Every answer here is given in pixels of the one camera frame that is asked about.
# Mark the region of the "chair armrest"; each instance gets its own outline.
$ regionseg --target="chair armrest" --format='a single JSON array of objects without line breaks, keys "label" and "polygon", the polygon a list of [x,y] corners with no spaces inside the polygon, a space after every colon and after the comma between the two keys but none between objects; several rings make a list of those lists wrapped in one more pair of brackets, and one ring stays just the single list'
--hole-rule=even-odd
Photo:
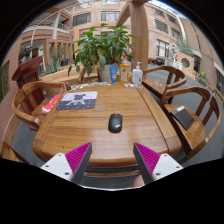
[{"label": "chair armrest", "polygon": [[159,67],[155,67],[155,68],[146,69],[146,70],[143,70],[143,79],[145,79],[145,76],[147,73],[155,72],[158,70],[165,70],[165,71],[174,73],[176,71],[176,68],[174,68],[172,66],[159,66]]},{"label": "chair armrest", "polygon": [[33,127],[39,129],[41,126],[42,121],[32,115],[25,114],[22,111],[18,110],[14,105],[14,100],[12,102],[12,110],[14,114],[22,121],[26,122],[29,125],[32,125]]},{"label": "chair armrest", "polygon": [[181,88],[170,88],[170,89],[167,89],[161,100],[160,100],[160,103],[159,105],[161,107],[163,107],[163,105],[173,96],[176,96],[176,95],[180,95],[180,94],[184,94],[184,93],[188,93],[188,92],[195,92],[195,89],[197,89],[199,87],[196,87],[196,86],[187,86],[187,87],[181,87]]},{"label": "chair armrest", "polygon": [[179,86],[182,86],[183,84],[185,84],[187,82],[187,77],[184,77],[183,79],[177,81],[177,82],[174,82],[172,84],[168,84],[166,86],[167,89],[174,89],[174,88],[177,88]]},{"label": "chair armrest", "polygon": [[68,83],[65,82],[43,82],[43,81],[36,81],[36,82],[29,82],[26,83],[22,89],[26,95],[29,95],[33,90],[37,88],[61,88],[62,84],[65,84],[66,88],[69,86]]}]

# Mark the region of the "wooden beam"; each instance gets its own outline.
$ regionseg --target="wooden beam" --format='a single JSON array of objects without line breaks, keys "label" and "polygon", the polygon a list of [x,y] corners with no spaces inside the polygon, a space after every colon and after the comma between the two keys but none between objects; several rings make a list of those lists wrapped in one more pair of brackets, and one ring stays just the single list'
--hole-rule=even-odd
[{"label": "wooden beam", "polygon": [[131,67],[136,68],[137,62],[142,62],[141,70],[148,68],[148,49],[149,49],[149,29],[147,14],[144,5],[130,3],[131,34],[136,36],[136,44],[133,43],[135,50],[132,50],[134,59]]},{"label": "wooden beam", "polygon": [[130,2],[126,2],[122,11],[120,12],[120,15],[118,17],[117,24],[116,24],[117,27],[122,26],[126,22],[126,20],[130,17],[129,5],[130,5]]},{"label": "wooden beam", "polygon": [[149,2],[148,0],[132,0],[133,3],[138,3],[140,5],[145,4],[146,2]]}]

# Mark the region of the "bottle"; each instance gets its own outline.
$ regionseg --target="bottle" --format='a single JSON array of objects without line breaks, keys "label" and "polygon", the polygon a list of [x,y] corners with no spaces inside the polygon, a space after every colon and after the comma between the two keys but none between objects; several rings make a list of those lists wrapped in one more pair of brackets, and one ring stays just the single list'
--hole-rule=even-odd
[{"label": "bottle", "polygon": [[129,82],[129,67],[129,64],[127,63],[127,56],[125,56],[122,64],[120,64],[120,77],[122,83]]},{"label": "bottle", "polygon": [[136,66],[136,69],[133,69],[132,70],[132,82],[133,84],[135,85],[139,85],[142,83],[142,70],[140,70],[140,64],[141,62],[137,62],[137,66]]}]

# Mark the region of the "tree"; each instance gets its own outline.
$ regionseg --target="tree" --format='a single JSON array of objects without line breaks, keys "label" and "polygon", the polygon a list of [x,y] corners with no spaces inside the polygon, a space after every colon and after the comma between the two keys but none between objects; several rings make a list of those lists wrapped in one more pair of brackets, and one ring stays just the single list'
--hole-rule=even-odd
[{"label": "tree", "polygon": [[190,57],[194,57],[193,49],[189,44],[188,38],[186,38],[186,41],[183,41],[180,37],[177,38],[176,45],[180,49],[180,52],[189,55]]}]

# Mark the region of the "railing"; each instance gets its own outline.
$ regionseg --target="railing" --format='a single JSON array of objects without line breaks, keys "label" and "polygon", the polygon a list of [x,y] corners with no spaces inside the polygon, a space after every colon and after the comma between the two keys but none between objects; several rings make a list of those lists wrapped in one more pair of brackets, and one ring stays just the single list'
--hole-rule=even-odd
[{"label": "railing", "polygon": [[62,30],[69,31],[69,27],[65,24],[62,24],[62,23],[58,23],[58,28],[62,29]]},{"label": "railing", "polygon": [[[26,29],[29,29],[29,28],[34,27],[34,26],[49,26],[49,27],[53,27],[54,26],[54,21],[53,20],[45,20],[45,21],[34,20],[32,23],[30,23],[26,27]],[[58,28],[62,29],[62,30],[69,31],[69,27],[67,25],[65,25],[65,24],[62,24],[62,23],[58,23]]]},{"label": "railing", "polygon": [[52,27],[54,25],[54,21],[53,20],[34,20],[32,23],[30,23],[30,25],[27,26],[26,29],[32,27],[32,26],[50,26]]}]

